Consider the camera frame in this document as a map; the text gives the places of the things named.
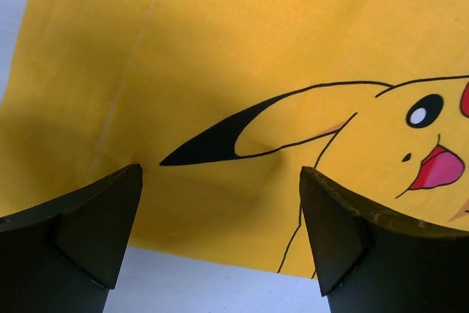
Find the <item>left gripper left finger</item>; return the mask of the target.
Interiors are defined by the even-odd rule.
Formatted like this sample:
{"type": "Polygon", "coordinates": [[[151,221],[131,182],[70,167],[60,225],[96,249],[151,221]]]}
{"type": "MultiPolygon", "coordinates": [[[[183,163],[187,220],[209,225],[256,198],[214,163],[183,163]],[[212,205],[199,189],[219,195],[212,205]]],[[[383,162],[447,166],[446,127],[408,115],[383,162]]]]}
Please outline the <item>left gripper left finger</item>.
{"type": "Polygon", "coordinates": [[[102,312],[143,188],[128,165],[86,187],[1,217],[2,312],[102,312]]]}

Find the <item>yellow pikachu cloth napkin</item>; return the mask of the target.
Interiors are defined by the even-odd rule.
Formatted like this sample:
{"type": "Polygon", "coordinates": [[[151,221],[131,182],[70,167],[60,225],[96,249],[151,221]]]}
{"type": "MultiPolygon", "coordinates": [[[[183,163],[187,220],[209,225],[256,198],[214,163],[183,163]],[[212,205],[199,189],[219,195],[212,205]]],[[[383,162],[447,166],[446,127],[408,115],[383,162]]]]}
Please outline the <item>yellow pikachu cloth napkin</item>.
{"type": "Polygon", "coordinates": [[[28,0],[1,214],[137,163],[130,242],[310,277],[304,166],[468,228],[468,0],[28,0]]]}

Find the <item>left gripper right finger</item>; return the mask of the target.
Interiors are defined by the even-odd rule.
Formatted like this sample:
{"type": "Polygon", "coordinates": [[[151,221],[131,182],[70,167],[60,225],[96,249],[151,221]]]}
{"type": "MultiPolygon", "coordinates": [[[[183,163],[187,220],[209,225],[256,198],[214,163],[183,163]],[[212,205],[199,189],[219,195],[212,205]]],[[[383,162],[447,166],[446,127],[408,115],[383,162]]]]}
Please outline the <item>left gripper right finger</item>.
{"type": "Polygon", "coordinates": [[[466,312],[468,233],[396,212],[311,167],[300,203],[332,312],[466,312]]]}

